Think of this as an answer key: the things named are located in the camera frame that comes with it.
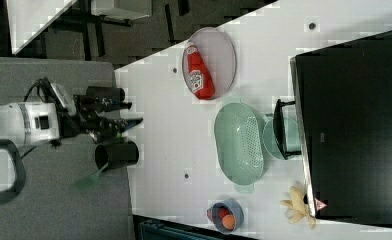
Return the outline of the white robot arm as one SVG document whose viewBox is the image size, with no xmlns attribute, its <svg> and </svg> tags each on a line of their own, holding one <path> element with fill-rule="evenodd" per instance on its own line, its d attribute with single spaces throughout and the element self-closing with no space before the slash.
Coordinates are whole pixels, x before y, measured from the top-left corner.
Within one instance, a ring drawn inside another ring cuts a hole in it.
<svg viewBox="0 0 392 240">
<path fill-rule="evenodd" d="M 107 112 L 129 109 L 120 88 L 91 86 L 83 95 L 70 95 L 64 86 L 41 78 L 20 102 L 0 105 L 0 206 L 14 200 L 26 183 L 24 155 L 44 144 L 59 146 L 66 138 L 89 135 L 96 144 L 120 140 L 123 133 L 143 119 L 107 117 Z"/>
</svg>

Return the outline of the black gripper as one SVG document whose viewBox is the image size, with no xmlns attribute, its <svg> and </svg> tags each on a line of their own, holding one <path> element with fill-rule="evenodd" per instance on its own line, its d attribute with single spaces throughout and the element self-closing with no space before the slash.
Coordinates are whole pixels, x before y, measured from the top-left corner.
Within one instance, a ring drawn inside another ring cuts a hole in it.
<svg viewBox="0 0 392 240">
<path fill-rule="evenodd" d="M 88 134 L 95 143 L 116 138 L 121 131 L 127 131 L 143 122 L 143 118 L 110 119 L 106 112 L 130 109 L 131 102 L 114 102 L 108 98 L 94 96 L 70 96 L 65 87 L 51 83 L 49 100 L 57 110 L 59 137 L 51 144 L 60 144 L 62 139 L 73 138 L 79 134 Z"/>
</svg>

